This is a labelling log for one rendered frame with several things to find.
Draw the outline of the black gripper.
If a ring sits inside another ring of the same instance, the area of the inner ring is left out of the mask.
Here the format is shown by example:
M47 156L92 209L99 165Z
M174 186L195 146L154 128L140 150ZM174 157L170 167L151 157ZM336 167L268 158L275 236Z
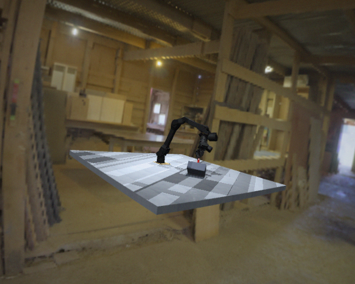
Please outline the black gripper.
M207 150L209 144L206 140L200 139L199 146L195 152L197 160L200 159L204 155L204 151Z

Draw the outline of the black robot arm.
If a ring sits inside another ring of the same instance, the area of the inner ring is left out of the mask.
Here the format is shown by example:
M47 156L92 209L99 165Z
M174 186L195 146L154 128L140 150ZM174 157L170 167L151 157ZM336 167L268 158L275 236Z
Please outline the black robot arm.
M161 146L161 148L159 149L159 151L156 153L157 155L157 161L156 163L165 163L165 156L169 153L170 148L169 145L173 139L173 136L176 132L176 130L179 129L179 127L184 124L184 123L188 123L194 127L196 127L200 132L199 136L201 137L200 139L204 139L206 141L218 141L218 135L217 133L212 133L209 130L209 127L207 125L203 125L203 124L199 124L191 119L189 119L188 117L182 117L176 120L173 120L171 123L171 129L170 132L167 136L166 141L164 142L164 145Z

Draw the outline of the grey square panel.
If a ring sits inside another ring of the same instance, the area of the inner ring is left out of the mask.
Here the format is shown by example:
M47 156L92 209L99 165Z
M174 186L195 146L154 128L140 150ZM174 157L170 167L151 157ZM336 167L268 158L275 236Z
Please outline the grey square panel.
M187 171L185 176L203 179L206 174L206 164L188 161Z

